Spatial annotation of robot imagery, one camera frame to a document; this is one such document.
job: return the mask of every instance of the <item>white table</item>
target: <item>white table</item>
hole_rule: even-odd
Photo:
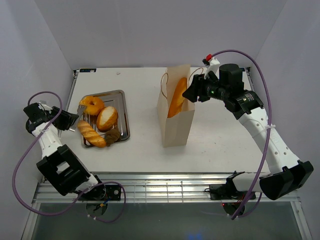
[[[62,143],[97,173],[255,172],[262,157],[259,148],[224,103],[215,99],[196,103],[186,146],[162,147],[157,101],[165,71],[164,67],[97,68],[79,73],[67,110],[76,113],[85,95],[123,90],[131,136],[111,147],[85,148],[78,131],[65,131]],[[245,72],[243,80],[245,88],[251,89]],[[266,164],[262,171],[268,171]]]

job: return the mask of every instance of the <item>white wall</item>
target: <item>white wall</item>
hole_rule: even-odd
[[[72,69],[256,57],[286,0],[35,0]],[[244,57],[222,62],[247,66]]]
[[[299,192],[315,240],[320,239],[319,44],[320,1],[288,0],[256,58],[270,91],[272,122],[292,151],[314,167]],[[264,96],[256,70],[252,78]]]
[[[66,102],[71,82],[72,71],[34,0],[0,1],[0,239],[21,239],[29,214],[11,188],[14,167],[34,139],[25,130],[23,108],[31,95],[44,90],[58,93]],[[18,172],[18,191],[29,204],[40,177],[40,158],[36,146]]]

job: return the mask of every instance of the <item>gray tray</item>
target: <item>gray tray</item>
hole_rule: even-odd
[[[103,102],[104,106],[112,106],[118,112],[118,128],[121,133],[121,137],[117,142],[123,142],[130,138],[130,129],[129,129],[129,120],[128,120],[128,112],[126,105],[125,93],[122,90],[114,90],[101,92],[97,94],[90,94],[87,96],[99,97]],[[101,132],[97,128],[97,118],[98,116],[91,116],[89,114],[84,113],[82,115],[82,119],[89,123],[91,127],[101,136],[105,137],[105,132]],[[81,138],[81,143],[86,148],[93,147],[84,137]]]

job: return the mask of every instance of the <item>beige paper bag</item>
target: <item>beige paper bag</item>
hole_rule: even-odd
[[[180,79],[190,77],[190,65],[167,67],[161,79],[161,89],[157,104],[157,112],[161,129],[162,145],[166,147],[183,146],[187,144],[195,104],[185,99],[182,111],[168,118],[168,111],[176,86]]]

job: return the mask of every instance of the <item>donut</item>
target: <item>donut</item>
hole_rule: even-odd
[[[86,96],[79,105],[85,105],[86,109],[83,111],[85,114],[98,115],[102,109],[105,108],[105,103],[96,96]]]

